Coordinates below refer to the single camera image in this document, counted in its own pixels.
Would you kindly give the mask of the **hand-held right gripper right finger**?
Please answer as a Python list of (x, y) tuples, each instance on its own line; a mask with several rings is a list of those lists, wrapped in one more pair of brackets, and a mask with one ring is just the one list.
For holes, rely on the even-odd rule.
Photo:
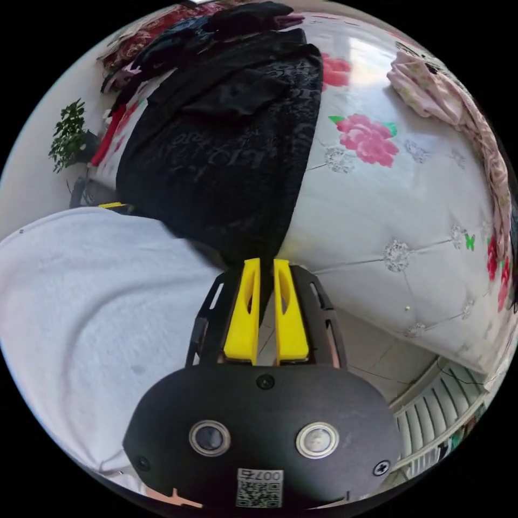
[(304, 362), (309, 343), (290, 264), (275, 259), (273, 267), (276, 360), (278, 364)]

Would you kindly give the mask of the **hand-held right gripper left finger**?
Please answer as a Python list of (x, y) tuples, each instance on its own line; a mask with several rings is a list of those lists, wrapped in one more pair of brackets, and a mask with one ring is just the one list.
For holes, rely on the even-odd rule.
[(256, 364), (260, 317), (260, 259), (244, 262), (223, 353), (230, 362)]

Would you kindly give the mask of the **person's right hand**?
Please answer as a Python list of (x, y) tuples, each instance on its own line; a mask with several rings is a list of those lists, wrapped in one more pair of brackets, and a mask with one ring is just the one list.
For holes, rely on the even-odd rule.
[(187, 507), (193, 507), (193, 508), (202, 508), (203, 507), (203, 505), (200, 503), (180, 497), (178, 495), (176, 489), (173, 489), (173, 494), (171, 496), (163, 495), (148, 487), (146, 487), (145, 492), (146, 492), (147, 497), (150, 497), (152, 499), (162, 501), (165, 503), (169, 503), (171, 505), (187, 506)]

